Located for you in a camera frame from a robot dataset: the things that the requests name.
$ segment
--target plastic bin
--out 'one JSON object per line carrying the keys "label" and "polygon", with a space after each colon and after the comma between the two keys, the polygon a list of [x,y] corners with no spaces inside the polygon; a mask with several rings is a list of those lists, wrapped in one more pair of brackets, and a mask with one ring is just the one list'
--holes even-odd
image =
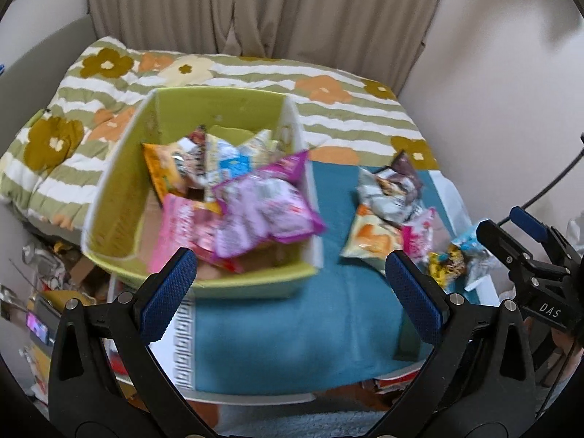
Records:
{"label": "plastic bin", "polygon": [[[282,141],[287,154],[307,148],[296,106],[285,95],[232,87],[153,90],[112,154],[81,239],[84,255],[133,288],[138,288],[149,275],[149,259],[139,255],[147,199],[152,190],[141,144],[174,142],[199,124],[235,144],[242,141],[238,139],[241,133],[226,128],[254,133],[271,129],[273,138]],[[299,189],[311,207],[318,210],[310,162]],[[314,236],[288,252],[281,266],[197,281],[191,292],[197,297],[214,298],[289,297],[322,264],[322,239]]]}

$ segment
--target pink snack bag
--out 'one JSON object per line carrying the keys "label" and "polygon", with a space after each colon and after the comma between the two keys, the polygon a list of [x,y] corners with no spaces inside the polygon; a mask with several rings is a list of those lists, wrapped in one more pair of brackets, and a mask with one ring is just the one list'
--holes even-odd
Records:
{"label": "pink snack bag", "polygon": [[294,153],[215,186],[224,214],[215,236],[217,258],[237,257],[267,241],[300,242],[324,230],[319,214],[294,186],[307,159],[307,150]]}
{"label": "pink snack bag", "polygon": [[221,216],[205,203],[167,194],[162,203],[162,226],[150,260],[150,272],[161,271],[180,247],[191,249],[199,260],[229,272],[242,272],[236,260],[214,258],[215,235],[220,223]]}
{"label": "pink snack bag", "polygon": [[414,262],[424,260],[432,249],[432,224],[435,216],[436,209],[430,207],[402,225],[404,252]]}

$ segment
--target curtain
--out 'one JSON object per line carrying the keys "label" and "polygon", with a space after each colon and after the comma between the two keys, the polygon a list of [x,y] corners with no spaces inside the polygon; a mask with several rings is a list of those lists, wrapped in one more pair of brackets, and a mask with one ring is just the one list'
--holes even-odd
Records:
{"label": "curtain", "polygon": [[89,0],[99,36],[138,49],[286,58],[399,92],[438,0]]}

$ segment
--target plush blanket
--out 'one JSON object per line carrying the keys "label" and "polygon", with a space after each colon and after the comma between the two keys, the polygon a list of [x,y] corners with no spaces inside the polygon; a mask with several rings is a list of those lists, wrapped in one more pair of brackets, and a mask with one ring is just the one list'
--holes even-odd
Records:
{"label": "plush blanket", "polygon": [[383,166],[405,149],[417,169],[437,169],[415,124],[379,82],[296,61],[134,51],[106,37],[81,54],[2,156],[0,199],[41,231],[79,243],[97,182],[135,109],[155,87],[187,85],[289,95],[315,161]]}

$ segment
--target screw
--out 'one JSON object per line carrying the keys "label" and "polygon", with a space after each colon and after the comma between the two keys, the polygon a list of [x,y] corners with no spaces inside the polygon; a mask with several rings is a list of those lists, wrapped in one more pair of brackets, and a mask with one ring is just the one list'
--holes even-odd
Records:
{"label": "screw", "polygon": [[79,300],[77,298],[71,298],[71,300],[67,301],[65,304],[66,309],[74,310],[79,305]]}
{"label": "screw", "polygon": [[450,302],[456,306],[460,306],[462,303],[464,303],[464,297],[458,293],[453,293],[450,295]]}
{"label": "screw", "polygon": [[123,305],[128,304],[134,295],[132,295],[129,291],[124,291],[118,295],[118,303],[122,303]]}
{"label": "screw", "polygon": [[505,300],[503,302],[503,305],[505,308],[507,308],[509,311],[515,311],[517,309],[517,304],[515,303],[515,301],[511,301],[511,300]]}

